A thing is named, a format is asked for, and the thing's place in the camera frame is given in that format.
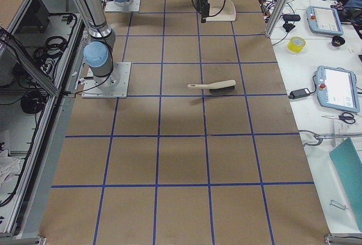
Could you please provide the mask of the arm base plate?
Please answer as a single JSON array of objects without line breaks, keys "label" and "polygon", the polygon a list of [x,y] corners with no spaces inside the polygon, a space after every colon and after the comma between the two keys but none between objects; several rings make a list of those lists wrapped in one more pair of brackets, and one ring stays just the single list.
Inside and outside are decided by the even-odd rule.
[{"label": "arm base plate", "polygon": [[92,77],[84,84],[85,91],[81,92],[82,98],[126,98],[131,73],[131,62],[114,62],[113,73],[103,84],[103,80],[93,77],[89,68],[87,76]]},{"label": "arm base plate", "polygon": [[141,0],[107,0],[106,13],[139,12]]}]

